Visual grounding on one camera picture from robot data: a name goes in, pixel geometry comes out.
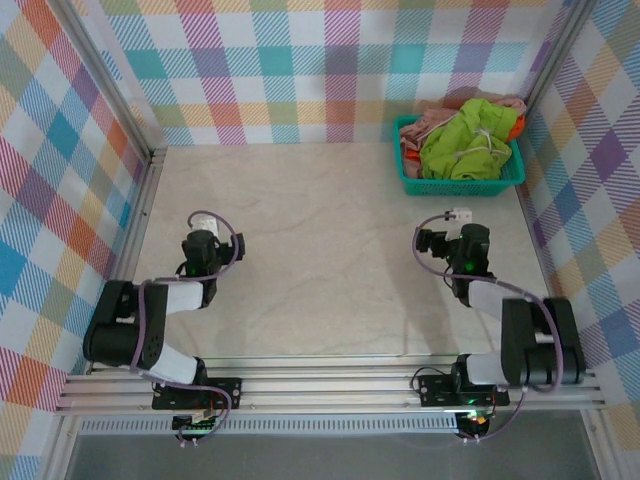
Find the plastic basket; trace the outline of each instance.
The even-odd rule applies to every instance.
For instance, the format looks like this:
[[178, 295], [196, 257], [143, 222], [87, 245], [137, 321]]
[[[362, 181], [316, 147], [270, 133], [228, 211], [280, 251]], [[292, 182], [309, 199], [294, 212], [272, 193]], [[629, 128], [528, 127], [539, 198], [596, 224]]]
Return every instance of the plastic basket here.
[[492, 197], [500, 194], [507, 187], [520, 185], [524, 182], [524, 164], [520, 149], [515, 140], [509, 146], [513, 153], [500, 171], [499, 180], [419, 180], [409, 178], [404, 174], [402, 166], [402, 148], [400, 146], [399, 130], [414, 123], [420, 115], [403, 115], [396, 118], [393, 123], [393, 144], [396, 155], [396, 167], [398, 175], [404, 184], [407, 195], [451, 195], [451, 196], [477, 196]]

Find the aluminum rail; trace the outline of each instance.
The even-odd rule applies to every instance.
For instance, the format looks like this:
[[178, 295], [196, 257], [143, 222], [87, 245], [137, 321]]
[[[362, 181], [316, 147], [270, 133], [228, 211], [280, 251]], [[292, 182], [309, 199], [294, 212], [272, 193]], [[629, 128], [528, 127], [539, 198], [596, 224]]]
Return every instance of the aluminum rail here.
[[[455, 356], [374, 355], [331, 357], [238, 357], [205, 360], [209, 377], [241, 377], [242, 400], [236, 415], [345, 414], [400, 412], [466, 412], [473, 406], [420, 406], [409, 387], [419, 367], [447, 369]], [[509, 390], [513, 408], [521, 390]], [[68, 377], [58, 403], [59, 415], [126, 415], [161, 413], [151, 409], [148, 380], [126, 370], [95, 365], [89, 375]], [[605, 405], [592, 372], [581, 385], [555, 394], [527, 395], [528, 410], [584, 410]], [[196, 414], [196, 411], [163, 411]]]

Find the colorful checkered pattern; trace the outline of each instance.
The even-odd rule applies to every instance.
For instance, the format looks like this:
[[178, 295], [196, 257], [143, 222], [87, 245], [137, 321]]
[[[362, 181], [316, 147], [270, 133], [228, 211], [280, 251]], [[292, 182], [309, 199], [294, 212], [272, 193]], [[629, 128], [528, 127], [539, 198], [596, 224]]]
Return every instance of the colorful checkered pattern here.
[[143, 164], [44, 0], [2, 1], [0, 65], [0, 479], [30, 479]]
[[532, 119], [525, 205], [640, 471], [640, 7], [601, 0]]
[[171, 145], [389, 140], [427, 100], [526, 95], [568, 3], [101, 0]]

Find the clothing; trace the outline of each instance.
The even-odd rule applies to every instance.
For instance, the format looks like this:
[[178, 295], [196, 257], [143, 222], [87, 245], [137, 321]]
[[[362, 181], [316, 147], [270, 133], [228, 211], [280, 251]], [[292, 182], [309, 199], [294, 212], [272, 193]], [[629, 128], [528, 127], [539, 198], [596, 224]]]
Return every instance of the clothing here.
[[505, 141], [516, 123], [518, 111], [467, 100], [446, 125], [431, 132], [420, 150], [422, 176], [431, 179], [492, 180], [509, 160]]
[[[512, 138], [515, 138], [516, 136], [518, 136], [522, 129], [524, 128], [524, 113], [526, 112], [526, 105], [525, 103], [519, 99], [519, 98], [501, 98], [498, 100], [494, 100], [492, 103], [489, 103], [486, 100], [483, 100], [484, 103], [482, 103], [482, 105], [488, 104], [494, 104], [495, 106], [498, 107], [509, 107], [510, 109], [514, 109], [515, 112], [517, 112], [517, 115], [519, 115], [520, 117], [518, 117], [517, 121], [514, 121], [514, 124], [512, 125], [511, 130], [508, 132], [507, 137], [509, 137], [509, 141]], [[468, 101], [465, 102], [465, 104], [463, 105], [462, 108], [464, 108], [467, 105]], [[444, 127], [446, 125], [448, 125], [450, 122], [452, 122], [454, 119], [457, 119], [458, 115], [459, 115], [460, 111], [458, 110], [454, 110], [451, 108], [439, 108], [439, 107], [430, 107], [427, 108], [424, 112], [424, 114], [422, 115], [422, 117], [420, 117], [415, 123], [411, 124], [411, 125], [407, 125], [403, 128], [400, 129], [399, 134], [400, 134], [400, 143], [402, 146], [402, 152], [403, 152], [403, 167], [404, 167], [404, 173], [408, 178], [450, 178], [450, 177], [440, 177], [439, 175], [447, 175], [451, 172], [453, 172], [453, 168], [447, 169], [444, 168], [442, 170], [442, 173], [438, 173], [438, 168], [437, 168], [437, 164], [436, 164], [436, 169], [435, 170], [431, 170], [431, 171], [427, 171], [426, 174], [423, 176], [423, 166], [424, 166], [424, 162], [422, 163], [422, 165], [416, 165], [415, 162], [415, 158], [410, 158], [412, 157], [412, 153], [413, 151], [417, 150], [417, 151], [422, 151], [424, 145], [427, 142], [427, 139], [431, 138], [431, 134], [434, 133], [438, 128], [440, 127]], [[486, 137], [488, 137], [488, 132], [491, 131], [491, 129], [489, 127], [485, 128], [485, 133], [483, 133], [482, 135]], [[491, 139], [491, 137], [486, 138], [486, 142], [484, 142], [484, 144], [482, 143], [482, 139], [477, 139], [475, 141], [475, 143], [473, 143], [473, 146], [470, 146], [469, 148], [479, 148], [482, 147], [482, 149], [484, 149], [487, 153], [489, 153], [489, 151], [487, 149], [490, 148], [490, 150], [495, 150], [497, 149], [498, 151], [495, 152], [495, 155], [497, 155], [500, 158], [501, 161], [501, 155], [500, 152], [509, 152], [509, 154], [507, 155], [506, 160], [509, 159], [509, 156], [511, 155], [511, 150], [505, 145], [505, 148], [499, 148], [499, 146], [497, 144], [495, 144], [493, 142], [493, 140]], [[496, 140], [501, 141], [502, 144], [505, 143], [505, 141], [507, 140], [506, 137], [505, 138], [496, 138]], [[466, 155], [464, 155], [465, 157], [467, 155], [472, 155], [473, 152], [470, 152]], [[488, 159], [486, 158], [486, 156], [484, 155], [480, 155], [479, 156], [481, 159], [484, 159], [484, 161], [486, 162]], [[493, 176], [496, 175], [495, 172], [495, 168], [488, 168], [491, 164], [487, 163], [487, 165], [482, 166], [476, 166], [476, 168], [471, 168], [471, 160], [476, 159], [477, 160], [478, 156], [473, 156], [470, 159], [465, 159], [464, 162], [462, 162], [462, 165], [459, 166], [456, 169], [456, 174], [457, 175], [462, 175], [463, 178], [460, 179], [464, 179], [464, 178], [476, 178], [478, 176]], [[465, 169], [467, 170], [466, 174], [462, 174], [462, 170], [461, 169]], [[498, 168], [497, 170], [497, 176], [495, 178], [499, 178], [500, 175], [500, 169]]]

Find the marble surface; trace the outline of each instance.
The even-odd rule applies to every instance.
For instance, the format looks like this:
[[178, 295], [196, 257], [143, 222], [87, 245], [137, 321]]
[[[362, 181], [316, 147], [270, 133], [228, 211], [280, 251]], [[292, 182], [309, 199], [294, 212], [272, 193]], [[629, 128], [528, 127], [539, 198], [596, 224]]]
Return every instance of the marble surface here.
[[136, 280], [172, 274], [186, 217], [213, 210], [244, 233], [247, 254], [209, 308], [168, 317], [173, 346], [202, 357], [486, 352], [499, 321], [463, 307], [411, 253], [415, 226], [455, 206], [491, 229], [493, 272], [545, 292], [514, 189], [409, 197], [392, 146], [362, 143], [171, 148]]

